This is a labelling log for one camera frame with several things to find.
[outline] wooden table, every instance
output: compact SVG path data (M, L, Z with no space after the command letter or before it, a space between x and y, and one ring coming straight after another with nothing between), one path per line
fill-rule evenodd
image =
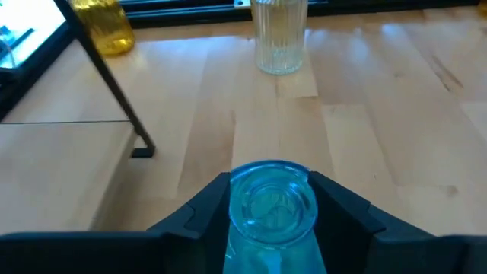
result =
M485 30L475 8L310 18L303 67L282 77L256 68L250 22L137 30L108 62L158 155L130 161L112 228L284 158L433 234L487 234ZM73 43L7 121L122 117Z
M102 229L134 141L129 122L0 124L0 234Z

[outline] blue glass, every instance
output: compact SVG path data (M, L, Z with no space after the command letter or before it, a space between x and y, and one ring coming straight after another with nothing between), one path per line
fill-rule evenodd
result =
M308 174L299 164L274 160L232 171L225 274L326 273Z

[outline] ribbed glass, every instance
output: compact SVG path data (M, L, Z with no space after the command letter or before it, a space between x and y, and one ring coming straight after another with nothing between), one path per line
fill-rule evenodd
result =
M303 60L307 0L252 0L256 63L264 72L297 71Z

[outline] olive oil bottle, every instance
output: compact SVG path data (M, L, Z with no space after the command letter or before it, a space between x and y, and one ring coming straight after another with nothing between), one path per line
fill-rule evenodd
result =
M117 0L69 0L69 2L99 53L104 56L115 56L130 51L134 46L134 33Z
M487 18L487 0L480 0L478 9L480 15Z

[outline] black stand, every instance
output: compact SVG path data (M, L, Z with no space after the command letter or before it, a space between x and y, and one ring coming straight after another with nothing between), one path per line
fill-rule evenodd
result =
M73 31L75 38L79 40L79 43L83 46L84 50L90 57L90 60L93 62L93 65L97 68L98 72L100 73L105 83L107 83L108 88L112 92L116 101L122 107L123 112L125 112L125 114L129 118L130 123L134 126L135 133L137 133L137 135L139 135L144 141L146 147L134 148L132 152L132 157L151 158L155 153L155 145L151 140L151 136L145 130L140 119L138 119L137 115L132 109L132 106L130 105L129 101L127 100L122 90L120 89L120 86L116 82L116 79L113 77L112 72L107 67L107 64L105 64L105 61L103 60L103 58L101 58L96 47L91 41L91 38L84 31L83 24L79 21L78 16L71 9L71 6L69 5L68 1L66 0L53 0L53 1L56 3L58 9L61 11L62 15L66 19L66 22L68 23L70 30Z

